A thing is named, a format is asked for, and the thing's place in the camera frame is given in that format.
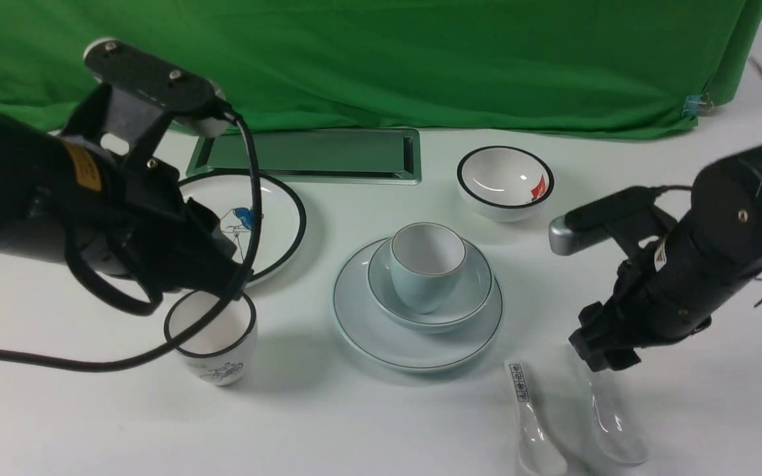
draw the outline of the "cup rim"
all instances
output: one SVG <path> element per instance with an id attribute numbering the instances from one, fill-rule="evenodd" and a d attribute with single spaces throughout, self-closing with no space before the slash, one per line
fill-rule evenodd
<path id="1" fill-rule="evenodd" d="M 517 153 L 524 153 L 527 156 L 533 157 L 534 160 L 536 160 L 537 162 L 540 163 L 540 165 L 542 165 L 542 168 L 545 169 L 545 173 L 548 175 L 548 188 L 545 190 L 545 193 L 542 194 L 542 196 L 534 202 L 521 203 L 519 205 L 503 205 L 501 203 L 490 202 L 486 198 L 483 198 L 483 196 L 479 196 L 477 193 L 472 192 L 472 190 L 470 190 L 469 187 L 466 186 L 466 181 L 463 180 L 463 166 L 466 164 L 466 162 L 469 161 L 469 159 L 474 157 L 475 154 L 481 153 L 481 151 L 486 151 L 489 149 L 510 149 L 512 151 L 517 151 Z M 540 157 L 537 157 L 533 153 L 529 153 L 529 151 L 520 149 L 518 147 L 510 147 L 510 145 L 487 145 L 487 147 L 477 148 L 474 151 L 471 151 L 471 153 L 468 153 L 465 156 L 463 156 L 463 159 L 461 159 L 460 162 L 457 164 L 457 184 L 459 184 L 459 186 L 463 189 L 463 191 L 466 192 L 469 196 L 478 200 L 481 203 L 490 205 L 490 207 L 502 208 L 505 210 L 520 210 L 523 208 L 533 207 L 534 205 L 539 205 L 540 203 L 545 202 L 545 199 L 547 199 L 548 196 L 551 195 L 551 192 L 554 191 L 554 174 L 553 172 L 551 172 L 551 169 L 548 168 L 548 165 L 546 165 L 545 162 L 542 162 L 542 159 Z"/>
<path id="2" fill-rule="evenodd" d="M 417 226 L 417 225 L 439 226 L 441 228 L 445 228 L 446 230 L 448 230 L 448 232 L 450 232 L 451 234 L 453 234 L 454 236 L 457 237 L 457 240 L 460 241 L 460 246 L 463 247 L 463 257 L 462 257 L 462 259 L 460 259 L 460 262 L 457 263 L 456 267 L 451 268 L 449 271 L 446 271 L 445 273 L 436 273 L 436 274 L 420 273 L 420 272 L 415 271 L 414 269 L 411 269 L 410 267 L 408 267 L 408 265 L 406 265 L 404 262 L 402 262 L 402 260 L 399 259 L 399 257 L 396 256 L 396 238 L 399 236 L 399 234 L 402 231 L 404 231 L 404 230 L 406 230 L 408 228 Z M 393 256 L 393 259 L 396 260 L 396 262 L 398 262 L 402 266 L 402 268 L 407 269 L 411 273 L 419 274 L 420 276 L 427 276 L 427 277 L 430 277 L 430 278 L 439 278 L 441 276 L 446 276 L 448 274 L 452 274 L 452 273 L 456 272 L 458 269 L 460 269 L 460 267 L 463 266 L 463 263 L 466 262 L 466 257 L 467 257 L 466 253 L 468 253 L 468 251 L 466 250 L 466 244 L 465 244 L 465 242 L 463 242 L 462 236 L 460 236 L 457 233 L 455 233 L 454 230 L 451 229 L 451 228 L 448 228 L 448 226 L 439 225 L 439 223 L 433 223 L 433 222 L 429 222 L 429 221 L 421 221 L 421 222 L 417 222 L 417 223 L 411 223 L 411 225 L 403 226 L 402 228 L 400 228 L 397 232 L 395 232 L 393 234 L 392 238 L 390 238 L 390 255 Z"/>
<path id="3" fill-rule="evenodd" d="M 169 308 L 169 311 L 167 312 L 166 318 L 163 320 L 163 337 L 166 338 L 167 341 L 172 338 L 172 334 L 169 334 L 169 320 L 172 319 L 172 315 L 175 312 L 175 310 L 178 308 L 182 302 L 187 300 L 190 296 L 193 296 L 197 292 L 201 292 L 200 290 L 194 290 L 193 292 L 187 293 L 187 295 L 184 295 L 181 299 L 176 302 L 176 304 L 173 304 L 172 307 Z M 221 356 L 225 353 L 231 352 L 231 350 L 236 349 L 237 346 L 243 343 L 245 339 L 251 334 L 252 329 L 255 328 L 255 325 L 257 324 L 257 310 L 255 309 L 254 302 L 251 301 L 251 298 L 246 295 L 245 293 L 241 296 L 241 299 L 245 300 L 246 303 L 249 305 L 249 311 L 250 311 L 250 319 L 249 319 L 249 326 L 246 327 L 243 334 L 237 338 L 237 340 L 230 344 L 230 346 L 225 347 L 221 350 L 216 350 L 215 352 L 210 352 L 208 354 L 199 354 L 196 352 L 190 352 L 190 350 L 184 350 L 181 347 L 175 347 L 175 352 L 181 353 L 181 355 L 188 356 L 189 358 L 213 358 L 214 356 Z"/>

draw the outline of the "green backdrop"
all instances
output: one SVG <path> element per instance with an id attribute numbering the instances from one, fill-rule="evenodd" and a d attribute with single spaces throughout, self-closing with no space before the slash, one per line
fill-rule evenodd
<path id="1" fill-rule="evenodd" d="M 655 138 L 732 99 L 762 0 L 0 0 L 0 112 L 61 126 L 115 36 L 255 130 L 445 126 Z"/>

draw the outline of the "ceramic spoon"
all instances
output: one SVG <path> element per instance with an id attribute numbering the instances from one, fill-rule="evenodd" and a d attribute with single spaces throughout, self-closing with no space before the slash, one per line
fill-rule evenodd
<path id="1" fill-rule="evenodd" d="M 527 368 L 526 362 L 505 362 L 505 374 L 510 379 L 517 407 L 519 465 L 527 473 L 537 476 L 562 476 L 566 474 L 568 465 L 539 424 L 530 395 L 530 380 L 526 380 L 526 376 L 530 375 Z"/>
<path id="2" fill-rule="evenodd" d="M 639 436 L 637 428 L 626 421 L 625 411 L 614 398 L 613 371 L 593 373 L 587 364 L 574 357 L 578 373 L 590 388 L 593 403 L 593 437 L 599 449 L 613 463 L 622 466 L 638 466 L 648 461 L 648 449 Z"/>

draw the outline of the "white dinner plate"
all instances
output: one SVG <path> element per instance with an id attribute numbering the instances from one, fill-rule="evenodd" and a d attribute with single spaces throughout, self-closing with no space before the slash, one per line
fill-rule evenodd
<path id="1" fill-rule="evenodd" d="M 236 262 L 243 262 L 251 238 L 251 181 L 245 171 L 214 171 L 179 183 L 184 200 L 193 198 L 220 217 L 220 229 L 236 245 Z M 293 189 L 261 175 L 263 226 L 261 243 L 248 286 L 272 276 L 296 253 L 308 217 Z"/>
<path id="2" fill-rule="evenodd" d="M 444 334 L 414 332 L 393 322 L 377 305 L 366 283 L 369 260 L 384 243 L 360 248 L 339 272 L 333 315 L 339 331 L 360 354 L 406 372 L 449 370 L 477 356 L 498 334 L 503 302 L 499 283 L 472 322 Z"/>
<path id="3" fill-rule="evenodd" d="M 390 240 L 384 241 L 369 261 L 368 282 L 372 297 L 390 311 L 391 317 L 400 325 L 415 331 L 444 332 L 465 325 L 487 302 L 493 286 L 493 274 L 481 250 L 469 241 L 463 242 L 466 245 L 466 261 L 462 276 L 451 295 L 436 311 L 420 314 L 399 299 L 390 274 Z"/>

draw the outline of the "white table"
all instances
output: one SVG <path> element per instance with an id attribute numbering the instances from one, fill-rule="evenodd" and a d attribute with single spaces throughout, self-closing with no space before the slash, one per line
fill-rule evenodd
<path id="1" fill-rule="evenodd" d="M 762 27 L 753 51 L 762 59 Z M 516 430 L 501 366 L 523 351 L 542 373 L 556 439 L 568 452 L 581 448 L 593 470 L 619 473 L 584 452 L 583 399 L 566 360 L 546 356 L 566 342 L 584 305 L 608 298 L 622 254 L 611 242 L 554 256 L 547 223 L 630 184 L 692 183 L 711 160 L 760 142 L 762 84 L 747 71 L 733 105 L 678 138 L 423 132 L 419 186 L 290 183 L 308 209 L 308 232 L 288 268 L 250 292 L 260 343 L 242 382 L 215 389 L 173 356 L 118 374 L 0 364 L 0 474 L 513 474 Z M 552 166 L 557 191 L 537 219 L 498 225 L 457 198 L 457 160 L 490 144 L 525 148 Z M 171 135 L 158 157 L 183 170 L 193 145 Z M 680 216 L 689 196 L 659 204 Z M 329 309 L 333 279 L 357 247 L 426 219 L 477 243 L 505 289 L 504 331 L 452 376 L 403 376 L 363 362 Z M 707 332 L 641 352 L 643 364 L 619 374 L 651 451 L 649 463 L 626 473 L 762 473 L 762 308 L 751 309 L 760 296 L 762 284 L 752 284 Z M 0 346 L 133 355 L 163 340 L 163 314 L 176 299 L 153 317 L 126 316 L 64 267 L 0 256 Z"/>

